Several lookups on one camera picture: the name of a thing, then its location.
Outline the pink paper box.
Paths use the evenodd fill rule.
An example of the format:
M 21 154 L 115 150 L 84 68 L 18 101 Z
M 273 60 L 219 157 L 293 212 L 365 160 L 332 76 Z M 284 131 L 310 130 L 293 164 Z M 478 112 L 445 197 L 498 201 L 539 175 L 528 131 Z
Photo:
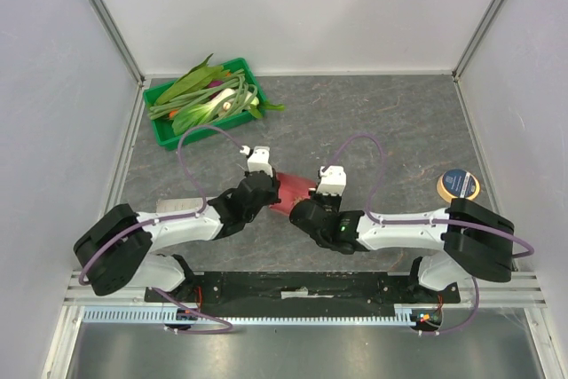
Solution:
M 276 178 L 280 182 L 278 193 L 280 201 L 270 205 L 269 208 L 288 217 L 298 202 L 310 197 L 310 190 L 316 186 L 316 183 L 308 178 L 284 172 L 277 172 Z

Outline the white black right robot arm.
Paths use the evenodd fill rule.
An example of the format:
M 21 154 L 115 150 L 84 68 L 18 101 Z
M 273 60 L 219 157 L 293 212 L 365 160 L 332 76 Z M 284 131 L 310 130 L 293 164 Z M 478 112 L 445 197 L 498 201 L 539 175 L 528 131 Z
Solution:
M 506 283 L 513 272 L 514 226 L 468 199 L 446 209 L 418 214 L 379 215 L 339 210 L 341 199 L 314 193 L 290 211 L 289 221 L 316 244 L 351 255 L 383 249 L 425 249 L 397 294 L 406 303 L 436 302 L 461 280 Z

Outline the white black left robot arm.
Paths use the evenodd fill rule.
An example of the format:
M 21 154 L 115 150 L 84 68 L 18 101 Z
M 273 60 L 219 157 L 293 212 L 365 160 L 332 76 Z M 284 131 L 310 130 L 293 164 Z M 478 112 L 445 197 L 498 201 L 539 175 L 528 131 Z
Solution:
M 241 232 L 260 210 L 280 201 L 280 181 L 263 171 L 247 172 L 235 188 L 198 209 L 170 213 L 134 211 L 128 203 L 110 209 L 74 245 L 82 270 L 79 283 L 108 296 L 130 283 L 157 287 L 176 302 L 195 286 L 181 257 L 162 249 L 191 241 L 215 241 Z

